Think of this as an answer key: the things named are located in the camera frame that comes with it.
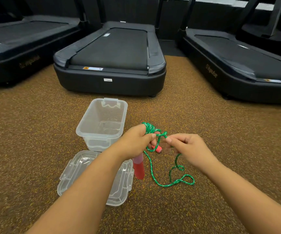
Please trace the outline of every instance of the brown speckled floor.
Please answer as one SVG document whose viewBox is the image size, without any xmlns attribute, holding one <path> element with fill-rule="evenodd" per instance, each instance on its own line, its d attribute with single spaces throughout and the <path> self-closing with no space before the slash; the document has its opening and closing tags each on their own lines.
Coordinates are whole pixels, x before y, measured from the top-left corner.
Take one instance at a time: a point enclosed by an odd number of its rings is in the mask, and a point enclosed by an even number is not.
<svg viewBox="0 0 281 234">
<path fill-rule="evenodd" d="M 199 133 L 220 161 L 281 204 L 281 106 L 225 101 L 188 59 L 166 60 L 156 98 L 119 96 L 128 103 L 125 130 L 145 120 L 169 134 Z M 0 233 L 24 232 L 58 198 L 61 173 L 86 149 L 76 126 L 91 100 L 104 96 L 68 92 L 52 66 L 0 89 Z M 167 183 L 174 156 L 152 159 Z M 246 233 L 214 185 L 182 158 L 193 187 L 155 185 L 144 161 L 145 179 L 134 178 L 123 205 L 106 207 L 101 233 Z"/>
</svg>

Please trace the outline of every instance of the green rope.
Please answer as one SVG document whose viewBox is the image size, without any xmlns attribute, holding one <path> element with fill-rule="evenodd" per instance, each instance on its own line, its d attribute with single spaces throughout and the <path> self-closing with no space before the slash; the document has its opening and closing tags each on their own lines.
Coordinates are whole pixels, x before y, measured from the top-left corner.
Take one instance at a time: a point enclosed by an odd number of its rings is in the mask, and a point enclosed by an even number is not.
<svg viewBox="0 0 281 234">
<path fill-rule="evenodd" d="M 160 129 L 156 129 L 152 124 L 150 124 L 150 123 L 148 123 L 148 122 L 142 122 L 142 124 L 144 124 L 144 125 L 146 126 L 146 134 L 154 133 L 154 132 L 156 132 L 156 131 L 161 132 Z M 159 143 L 160 143 L 161 137 L 163 136 L 164 138 L 167 138 L 166 134 L 167 134 L 166 131 L 165 131 L 164 133 L 162 133 L 162 134 L 157 134 L 157 136 L 158 136 L 158 141 L 157 141 L 156 147 L 155 147 L 154 149 L 150 149 L 150 148 L 148 148 L 148 146 L 147 146 L 146 149 L 147 149 L 149 152 L 155 151 L 155 150 L 158 148 L 158 145 L 159 145 Z M 194 185 L 194 184 L 195 184 L 195 179 L 194 179 L 191 175 L 189 175 L 189 174 L 185 174 L 185 175 L 182 176 L 181 179 L 177 179 L 177 180 L 175 180 L 175 181 L 172 182 L 171 173 L 172 173 L 172 170 L 173 170 L 174 168 L 177 168 L 177 169 L 179 169 L 180 171 L 184 171 L 184 170 L 185 170 L 184 166 L 182 166 L 182 165 L 177 165 L 177 159 L 178 159 L 178 157 L 181 155 L 180 153 L 176 156 L 176 159 L 175 159 L 175 166 L 172 167 L 172 168 L 170 169 L 170 171 L 169 171 L 169 178 L 170 178 L 170 184 L 169 184 L 169 185 L 161 185 L 161 184 L 157 181 L 157 179 L 154 177 L 154 172 L 153 172 L 153 170 L 152 170 L 152 161 L 151 161 L 151 158 L 150 158 L 150 156 L 146 153 L 145 150 L 144 150 L 144 153 L 147 155 L 147 157 L 148 157 L 148 159 L 149 159 L 151 176 L 152 176 L 152 178 L 154 179 L 154 181 L 157 183 L 157 185 L 159 185 L 159 186 L 161 186 L 161 187 L 170 187 L 170 186 L 175 185 L 175 184 L 180 183 L 180 182 L 184 182 L 184 183 L 187 184 L 187 185 Z M 184 179 L 185 177 L 190 177 L 190 178 L 193 180 L 193 182 L 189 183 L 189 182 L 187 182 L 187 181 L 184 181 L 183 179 Z"/>
</svg>

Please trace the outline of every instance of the treadmill belt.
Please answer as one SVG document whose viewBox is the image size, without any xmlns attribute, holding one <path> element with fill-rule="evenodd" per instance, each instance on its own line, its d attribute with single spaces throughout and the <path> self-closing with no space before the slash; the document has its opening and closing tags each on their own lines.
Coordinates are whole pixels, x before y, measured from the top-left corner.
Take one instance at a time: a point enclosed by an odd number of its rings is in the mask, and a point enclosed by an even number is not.
<svg viewBox="0 0 281 234">
<path fill-rule="evenodd" d="M 45 21 L 32 21 L 9 26 L 2 26 L 0 27 L 0 43 L 37 34 L 46 30 L 55 29 L 64 25 L 67 24 Z"/>
<path fill-rule="evenodd" d="M 147 70 L 147 32 L 121 28 L 110 29 L 71 58 L 71 64 Z"/>
<path fill-rule="evenodd" d="M 195 35 L 206 43 L 218 56 L 245 65 L 256 72 L 256 76 L 268 79 L 281 79 L 281 61 L 223 37 Z"/>
</svg>

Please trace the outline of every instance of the clear plastic box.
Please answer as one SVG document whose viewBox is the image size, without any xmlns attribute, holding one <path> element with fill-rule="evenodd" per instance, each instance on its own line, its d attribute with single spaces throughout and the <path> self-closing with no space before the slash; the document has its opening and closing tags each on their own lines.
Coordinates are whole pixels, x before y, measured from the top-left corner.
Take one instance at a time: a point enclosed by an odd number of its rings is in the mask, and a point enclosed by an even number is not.
<svg viewBox="0 0 281 234">
<path fill-rule="evenodd" d="M 127 102 L 116 98 L 94 99 L 77 126 L 88 149 L 102 152 L 115 143 L 123 133 Z"/>
<path fill-rule="evenodd" d="M 60 183 L 57 186 L 57 193 L 61 196 L 73 182 L 82 174 L 88 165 L 100 154 L 98 152 L 83 150 L 77 153 L 66 166 L 64 172 L 60 176 Z M 132 189 L 133 183 L 133 162 L 126 160 L 119 168 L 112 188 L 107 200 L 107 205 L 119 206 L 123 204 L 129 191 Z"/>
</svg>

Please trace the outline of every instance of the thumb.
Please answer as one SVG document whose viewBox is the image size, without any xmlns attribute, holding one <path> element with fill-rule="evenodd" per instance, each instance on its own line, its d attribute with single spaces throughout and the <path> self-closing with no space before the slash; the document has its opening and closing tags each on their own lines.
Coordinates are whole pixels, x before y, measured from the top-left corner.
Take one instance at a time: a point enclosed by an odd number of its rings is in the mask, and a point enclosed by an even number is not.
<svg viewBox="0 0 281 234">
<path fill-rule="evenodd" d="M 147 145 L 149 144 L 152 140 L 154 140 L 156 138 L 156 134 L 146 134 L 142 137 L 143 142 Z"/>
<path fill-rule="evenodd" d="M 174 148 L 176 148 L 180 153 L 182 153 L 182 151 L 184 150 L 185 148 L 185 143 L 181 142 L 180 140 L 176 139 L 176 138 L 170 138 L 170 137 L 167 137 L 166 138 L 166 142 L 173 146 Z"/>
</svg>

